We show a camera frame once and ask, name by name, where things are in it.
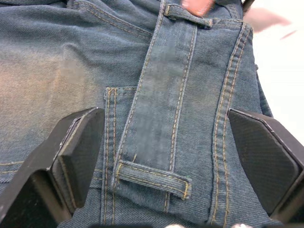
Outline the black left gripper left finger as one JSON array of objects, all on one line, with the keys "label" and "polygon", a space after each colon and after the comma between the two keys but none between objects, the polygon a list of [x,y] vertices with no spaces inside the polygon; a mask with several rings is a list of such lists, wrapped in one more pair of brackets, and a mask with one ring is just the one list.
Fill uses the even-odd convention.
[{"label": "black left gripper left finger", "polygon": [[94,107],[62,118],[0,196],[3,228],[55,228],[85,205],[104,133]]}]

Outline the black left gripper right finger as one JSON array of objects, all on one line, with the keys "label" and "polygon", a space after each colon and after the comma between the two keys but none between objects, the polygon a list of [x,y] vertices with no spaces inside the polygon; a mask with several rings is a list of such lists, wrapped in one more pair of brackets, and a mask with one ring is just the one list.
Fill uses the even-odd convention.
[{"label": "black left gripper right finger", "polygon": [[263,209],[283,223],[304,221],[304,147],[276,119],[230,108],[238,156]]}]

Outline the person's bare hand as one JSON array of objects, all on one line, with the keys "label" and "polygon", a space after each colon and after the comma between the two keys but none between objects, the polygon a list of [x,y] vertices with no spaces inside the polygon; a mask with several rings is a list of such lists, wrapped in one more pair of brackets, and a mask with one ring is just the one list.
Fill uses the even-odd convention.
[{"label": "person's bare hand", "polygon": [[[215,4],[214,0],[183,0],[182,6],[189,13],[197,17],[205,16],[211,7]],[[280,39],[285,39],[294,33],[296,33],[299,28],[294,23],[292,23],[287,18],[269,11],[265,8],[251,8],[244,10],[245,22],[249,23],[255,33],[260,33],[267,30],[273,26],[281,26],[280,29]]]}]

